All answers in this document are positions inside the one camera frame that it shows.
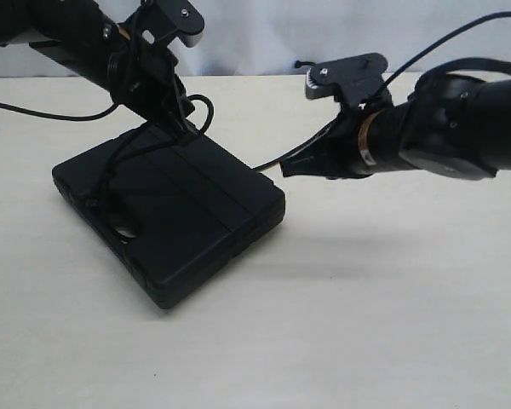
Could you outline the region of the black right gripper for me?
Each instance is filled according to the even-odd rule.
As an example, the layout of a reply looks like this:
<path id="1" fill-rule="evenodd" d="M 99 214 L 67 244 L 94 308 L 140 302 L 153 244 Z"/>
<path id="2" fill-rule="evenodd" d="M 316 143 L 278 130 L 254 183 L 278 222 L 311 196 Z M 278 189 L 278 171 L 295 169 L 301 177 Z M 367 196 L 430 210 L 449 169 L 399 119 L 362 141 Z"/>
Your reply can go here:
<path id="1" fill-rule="evenodd" d="M 365 179 L 394 172 L 393 163 L 370 147 L 370 127 L 391 103 L 377 102 L 340 112 L 305 147 L 280 161 L 283 177 L 317 176 L 325 179 Z"/>

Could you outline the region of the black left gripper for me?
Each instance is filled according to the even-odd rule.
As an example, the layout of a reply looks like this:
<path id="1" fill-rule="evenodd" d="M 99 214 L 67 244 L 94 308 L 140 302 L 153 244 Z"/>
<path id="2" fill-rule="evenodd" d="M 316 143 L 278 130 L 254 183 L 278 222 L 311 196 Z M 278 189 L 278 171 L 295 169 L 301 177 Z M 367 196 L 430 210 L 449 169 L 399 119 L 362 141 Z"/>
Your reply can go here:
<path id="1" fill-rule="evenodd" d="M 177 64 L 168 48 L 139 44 L 135 52 L 112 53 L 106 74 L 113 102 L 165 126 L 175 143 L 184 147 L 196 141 L 200 131 L 187 120 L 194 107 L 175 74 Z"/>

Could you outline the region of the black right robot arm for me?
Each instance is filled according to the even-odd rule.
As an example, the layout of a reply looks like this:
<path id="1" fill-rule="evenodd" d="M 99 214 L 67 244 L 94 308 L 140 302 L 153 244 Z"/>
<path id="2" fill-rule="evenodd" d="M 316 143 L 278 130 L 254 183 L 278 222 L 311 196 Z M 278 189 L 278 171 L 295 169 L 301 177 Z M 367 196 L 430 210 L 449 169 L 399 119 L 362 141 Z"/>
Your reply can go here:
<path id="1" fill-rule="evenodd" d="M 285 177 L 364 179 L 423 170 L 467 181 L 511 170 L 511 63 L 454 60 L 425 72 L 407 101 L 342 110 L 280 162 Z"/>

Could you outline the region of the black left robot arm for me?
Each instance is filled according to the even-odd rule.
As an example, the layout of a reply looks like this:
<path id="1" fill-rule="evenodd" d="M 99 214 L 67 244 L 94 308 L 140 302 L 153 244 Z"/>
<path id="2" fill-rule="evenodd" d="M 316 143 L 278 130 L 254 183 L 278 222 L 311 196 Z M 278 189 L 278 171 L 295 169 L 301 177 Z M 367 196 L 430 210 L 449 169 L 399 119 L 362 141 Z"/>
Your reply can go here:
<path id="1" fill-rule="evenodd" d="M 0 1 L 0 47 L 27 44 L 180 144 L 203 132 L 188 119 L 193 98 L 175 72 L 169 45 L 179 39 L 195 46 L 204 26 L 188 1 L 142 1 L 123 22 L 95 1 Z"/>

